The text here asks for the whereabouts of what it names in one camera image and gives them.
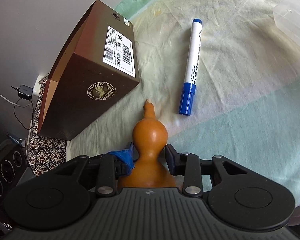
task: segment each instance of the transparent plastic container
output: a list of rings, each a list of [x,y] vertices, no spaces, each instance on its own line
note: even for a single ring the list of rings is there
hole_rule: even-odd
[[[283,0],[273,16],[275,25],[300,46],[300,0]]]

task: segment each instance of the marker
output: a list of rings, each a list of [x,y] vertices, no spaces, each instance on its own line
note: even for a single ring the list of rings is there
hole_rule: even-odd
[[[192,102],[195,93],[195,82],[197,79],[202,21],[192,21],[190,46],[186,68],[185,81],[181,94],[179,114],[191,115]]]

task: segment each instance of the gourd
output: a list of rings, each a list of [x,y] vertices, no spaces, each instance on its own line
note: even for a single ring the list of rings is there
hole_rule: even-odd
[[[158,161],[158,156],[167,144],[168,132],[154,113],[153,104],[147,100],[144,117],[134,127],[133,144],[139,153],[132,173],[120,177],[118,187],[175,187],[175,180]]]

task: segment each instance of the floral patterned cloth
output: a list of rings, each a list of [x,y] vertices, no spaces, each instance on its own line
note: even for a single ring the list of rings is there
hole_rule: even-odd
[[[27,159],[36,176],[66,162],[67,141],[38,135],[39,114],[43,91],[48,78],[42,80],[38,102],[34,111],[34,121],[30,132]]]

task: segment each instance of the white wall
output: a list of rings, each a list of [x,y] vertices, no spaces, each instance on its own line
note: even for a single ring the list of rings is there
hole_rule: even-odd
[[[33,87],[39,74],[48,73],[69,34],[94,1],[0,0],[0,93],[16,102],[18,95],[11,85]],[[121,0],[101,1],[114,8]],[[31,108],[16,112],[29,126]],[[13,105],[0,98],[0,142],[7,132],[21,138],[28,133],[15,119]]]

